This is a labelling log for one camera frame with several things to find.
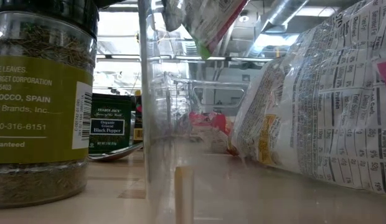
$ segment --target metal duct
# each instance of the metal duct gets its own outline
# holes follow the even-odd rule
[[[195,43],[193,41],[182,42],[182,50],[183,50],[184,55],[186,55],[186,56],[196,56],[198,54],[197,53],[197,47],[195,46]]]
[[[221,41],[221,48],[218,54],[219,56],[225,56],[234,28],[235,28],[235,22],[229,27],[228,31],[226,32],[226,34],[224,35],[224,38]]]
[[[286,25],[309,0],[276,0],[267,13],[268,21],[274,26]]]
[[[309,0],[275,0],[271,10],[260,16],[255,25],[255,40],[261,33],[284,33],[288,22],[308,3]],[[254,48],[255,42],[246,52],[246,57],[256,57],[260,52]]]

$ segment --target ceiling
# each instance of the ceiling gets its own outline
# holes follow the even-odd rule
[[[307,5],[289,23],[284,38],[289,35],[299,34],[308,30],[334,12],[338,12],[354,4],[358,0],[309,0]],[[232,35],[228,41],[225,55],[244,55],[249,46],[253,45],[256,37],[254,27],[258,18],[271,9],[271,0],[251,0],[244,8],[243,14],[246,21],[239,18],[235,21]],[[136,1],[124,1],[103,9],[100,12],[98,53],[99,54],[128,54],[138,55],[139,44],[136,34],[139,32],[139,17]],[[155,13],[156,21],[162,20],[161,13]],[[197,51],[191,51],[193,42],[180,42],[182,33],[186,32],[180,27],[175,32],[161,33],[159,38],[161,53],[164,55],[194,55]]]
[[[285,33],[260,36],[260,52],[255,54],[255,57],[275,58],[283,55],[299,33],[320,24],[332,14],[353,5],[357,1],[309,0],[297,16],[288,23]],[[246,19],[243,20],[240,19],[241,16],[238,17],[233,29],[230,30],[231,35],[225,51],[218,52],[218,56],[246,57],[247,50],[254,45],[258,37],[254,31],[257,20],[271,9],[272,3],[273,1],[269,0],[251,0],[241,14],[246,16]],[[156,22],[162,21],[160,12],[155,13],[154,16]],[[162,24],[161,22],[156,23],[159,29],[161,55],[197,55],[195,43],[185,28],[180,27],[174,32],[165,32],[164,28],[161,29],[163,25],[164,22]],[[140,89],[139,43],[136,39],[139,32],[137,1],[124,1],[102,9],[98,26],[98,55],[106,55],[107,59],[132,58],[134,62],[125,66],[124,62],[117,60],[99,61],[95,69],[95,86],[100,89],[97,91],[107,93],[110,91],[108,87],[117,89],[122,87],[123,91],[126,91],[122,94],[129,94],[132,89]],[[185,65],[175,63],[169,63],[167,67],[175,73],[184,73],[187,69]]]

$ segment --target trader joe's black pepper box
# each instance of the trader joe's black pepper box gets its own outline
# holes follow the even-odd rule
[[[89,154],[129,146],[131,97],[93,94]]]

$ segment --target packaged food bag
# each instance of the packaged food bag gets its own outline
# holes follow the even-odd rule
[[[232,122],[224,115],[216,112],[199,114],[189,113],[192,134],[200,137],[212,152],[228,152],[228,135]]]
[[[211,56],[248,0],[162,0],[162,16],[168,31],[181,24],[190,33],[199,54]]]
[[[386,194],[386,1],[301,34],[260,73],[232,131],[240,156]]]

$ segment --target plastic container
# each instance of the plastic container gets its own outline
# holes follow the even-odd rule
[[[91,0],[0,1],[0,208],[84,189],[98,19]]]

